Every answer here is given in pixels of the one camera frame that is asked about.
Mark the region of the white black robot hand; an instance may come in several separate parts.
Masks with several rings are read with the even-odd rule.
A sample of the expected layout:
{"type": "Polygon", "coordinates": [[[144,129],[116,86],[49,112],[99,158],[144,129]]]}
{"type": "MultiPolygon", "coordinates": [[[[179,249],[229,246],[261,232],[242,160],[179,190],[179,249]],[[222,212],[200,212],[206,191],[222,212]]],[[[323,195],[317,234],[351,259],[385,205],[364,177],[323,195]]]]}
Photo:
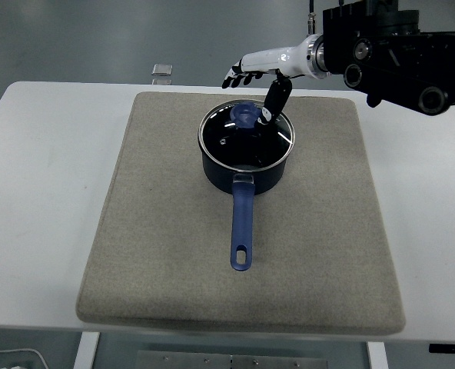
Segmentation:
{"type": "Polygon", "coordinates": [[[266,95],[264,106],[257,118],[257,126],[267,126],[282,112],[292,90],[291,80],[298,77],[324,78],[327,73],[317,63],[318,48],[323,35],[307,36],[299,45],[273,48],[246,54],[232,65],[224,77],[223,88],[247,85],[252,79],[265,74],[276,76],[266,95]]]}

